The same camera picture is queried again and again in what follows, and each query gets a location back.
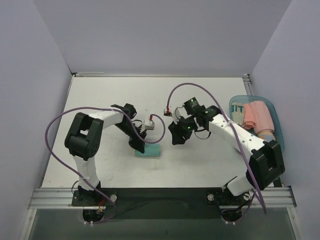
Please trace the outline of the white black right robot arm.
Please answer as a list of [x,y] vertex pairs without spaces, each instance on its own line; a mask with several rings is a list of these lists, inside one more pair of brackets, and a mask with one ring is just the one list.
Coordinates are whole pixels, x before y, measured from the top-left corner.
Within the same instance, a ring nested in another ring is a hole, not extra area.
[[183,117],[177,108],[166,107],[163,111],[165,116],[172,118],[168,129],[173,145],[183,145],[192,133],[203,128],[220,136],[245,159],[246,173],[225,184],[227,189],[221,193],[224,203],[233,205],[245,192],[253,189],[264,190],[285,172],[281,146],[275,140],[266,141],[249,133],[224,116],[218,107],[199,105],[194,97],[186,101],[182,107],[187,113],[187,118]]

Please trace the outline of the yellow teal towel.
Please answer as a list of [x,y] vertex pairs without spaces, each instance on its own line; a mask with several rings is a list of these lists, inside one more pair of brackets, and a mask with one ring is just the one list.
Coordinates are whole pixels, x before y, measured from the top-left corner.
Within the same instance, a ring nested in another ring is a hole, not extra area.
[[159,143],[155,144],[145,144],[144,153],[137,150],[134,151],[134,155],[139,158],[157,158],[161,156],[161,145]]

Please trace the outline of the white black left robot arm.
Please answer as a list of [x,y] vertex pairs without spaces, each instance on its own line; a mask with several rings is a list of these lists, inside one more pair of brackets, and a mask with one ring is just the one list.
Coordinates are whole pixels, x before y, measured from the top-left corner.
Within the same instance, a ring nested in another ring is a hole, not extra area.
[[[70,129],[66,135],[64,145],[73,156],[77,171],[82,175],[79,178],[78,199],[83,199],[88,205],[95,206],[101,200],[101,182],[97,176],[95,155],[99,150],[102,132],[115,125],[128,137],[128,144],[139,153],[145,152],[145,130],[132,125],[137,111],[129,103],[124,106],[112,105],[111,111],[99,111],[93,114],[79,112],[75,115]],[[94,188],[87,185],[87,180]]]

